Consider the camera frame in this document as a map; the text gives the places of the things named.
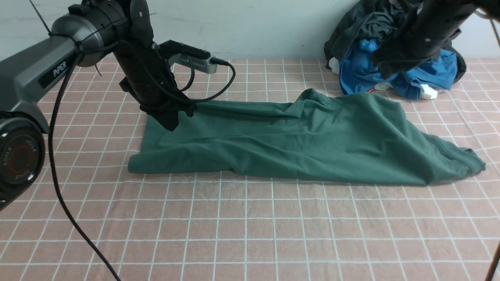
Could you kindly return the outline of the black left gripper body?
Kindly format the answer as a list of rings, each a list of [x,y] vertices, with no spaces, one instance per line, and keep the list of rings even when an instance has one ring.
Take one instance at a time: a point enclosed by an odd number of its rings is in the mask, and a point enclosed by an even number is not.
[[[138,103],[139,108],[150,117],[153,117],[163,128],[174,131],[180,124],[179,113],[184,112],[188,117],[192,117],[197,106],[192,101],[182,103],[173,98],[164,98],[163,101],[151,105],[139,100],[129,80],[123,78],[119,83],[121,89],[130,94]]]

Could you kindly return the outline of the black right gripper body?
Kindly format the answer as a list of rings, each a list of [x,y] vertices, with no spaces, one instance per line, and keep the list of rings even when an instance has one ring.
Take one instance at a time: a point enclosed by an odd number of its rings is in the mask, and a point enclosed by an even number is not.
[[[425,57],[414,55],[411,50],[399,43],[385,43],[375,50],[371,61],[383,79],[406,72],[426,61]]]

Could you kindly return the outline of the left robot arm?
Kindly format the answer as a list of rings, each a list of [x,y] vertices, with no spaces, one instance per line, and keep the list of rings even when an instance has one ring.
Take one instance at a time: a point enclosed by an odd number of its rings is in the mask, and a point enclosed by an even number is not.
[[[55,122],[48,124],[38,102],[60,81],[63,94],[77,66],[96,66],[113,53],[125,74],[120,87],[169,130],[179,124],[179,112],[192,116],[196,108],[177,87],[170,66],[192,66],[198,50],[175,41],[156,44],[145,0],[83,0],[55,20],[48,34],[1,62],[1,208],[39,176],[43,136],[54,131]]]

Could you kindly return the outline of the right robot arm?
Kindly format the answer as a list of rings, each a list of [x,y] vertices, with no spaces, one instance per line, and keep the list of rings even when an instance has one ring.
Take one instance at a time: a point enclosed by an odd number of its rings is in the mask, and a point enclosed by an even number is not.
[[[488,20],[499,20],[498,0],[424,0],[407,11],[403,25],[373,52],[373,65],[387,79],[437,57],[477,9]]]

